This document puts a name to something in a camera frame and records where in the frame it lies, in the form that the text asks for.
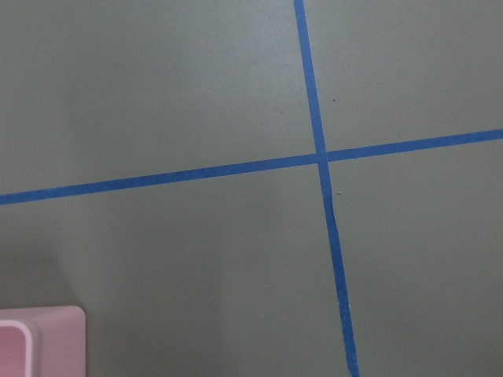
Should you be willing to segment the pink plastic bin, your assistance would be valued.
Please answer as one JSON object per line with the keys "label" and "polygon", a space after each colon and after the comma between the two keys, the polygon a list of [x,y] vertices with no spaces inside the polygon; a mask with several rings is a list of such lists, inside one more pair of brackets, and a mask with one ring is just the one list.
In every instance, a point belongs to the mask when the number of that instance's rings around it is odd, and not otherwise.
{"label": "pink plastic bin", "polygon": [[85,376],[85,312],[78,306],[2,309],[1,375]]}

